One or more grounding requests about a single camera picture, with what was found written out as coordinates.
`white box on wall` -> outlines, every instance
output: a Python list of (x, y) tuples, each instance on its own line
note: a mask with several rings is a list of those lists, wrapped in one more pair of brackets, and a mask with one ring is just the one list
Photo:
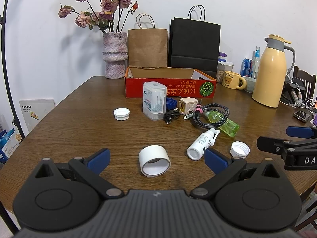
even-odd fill
[(20, 100), (19, 102), (29, 132), (55, 107), (54, 99)]

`chair backrest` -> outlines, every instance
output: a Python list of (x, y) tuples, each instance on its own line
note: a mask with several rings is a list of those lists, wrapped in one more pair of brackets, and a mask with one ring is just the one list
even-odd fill
[(303, 82), (305, 87), (305, 97), (303, 99), (312, 98), (314, 96), (316, 75), (311, 76), (305, 71), (299, 70), (298, 66), (294, 66), (294, 76), (293, 78), (299, 78)]

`blue gripper pad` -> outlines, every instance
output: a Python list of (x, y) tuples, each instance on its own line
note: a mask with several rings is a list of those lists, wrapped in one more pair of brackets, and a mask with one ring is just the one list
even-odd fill
[(228, 157), (212, 148), (206, 149), (204, 158), (206, 166), (208, 166), (216, 175), (231, 164), (231, 160)]
[(99, 175), (110, 163), (110, 150), (101, 149), (91, 157), (85, 159), (85, 165)]
[(298, 137), (303, 139), (310, 139), (314, 136), (314, 131), (307, 127), (289, 126), (286, 128), (286, 134), (289, 137)]

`yellow thermos jug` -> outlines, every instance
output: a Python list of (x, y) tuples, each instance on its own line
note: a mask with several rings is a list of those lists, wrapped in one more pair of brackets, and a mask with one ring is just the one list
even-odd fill
[(295, 51), (293, 48), (285, 46), (284, 43), (291, 44), (291, 42), (280, 36), (269, 35), (264, 40), (267, 42), (267, 47), (260, 59), (252, 98), (263, 105), (278, 107), (286, 75), (284, 49), (291, 50), (294, 55), (292, 66), (287, 74), (294, 67)]

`wooden table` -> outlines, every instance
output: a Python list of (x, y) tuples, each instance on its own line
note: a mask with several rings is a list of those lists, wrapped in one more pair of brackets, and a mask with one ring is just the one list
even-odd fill
[[(213, 148), (230, 156), (234, 141), (249, 145), (248, 162), (272, 157), (283, 167), (280, 156), (261, 152), (259, 136), (286, 138), (289, 125), (300, 126), (294, 109), (280, 104), (277, 109), (261, 105), (245, 91), (217, 84), (215, 97), (203, 105), (217, 102), (230, 109), (230, 119), (240, 126), (234, 138), (221, 132)], [(117, 121), (113, 110), (130, 109), (126, 121)], [(75, 156), (88, 157), (100, 148), (111, 151), (110, 165), (101, 176), (124, 192), (129, 189), (185, 189), (191, 191), (214, 174), (204, 160), (192, 161), (186, 150), (205, 130), (191, 121), (178, 119), (167, 125), (151, 121), (142, 112), (142, 99), (126, 99), (124, 80), (92, 77), (58, 104), (25, 138), (0, 171), (0, 198), (12, 210), (12, 201), (35, 165), (44, 157), (68, 162)], [(138, 154), (146, 146), (161, 145), (168, 152), (171, 168), (163, 175), (148, 178), (141, 174)], [(317, 171), (285, 171), (299, 194), (317, 181)]]

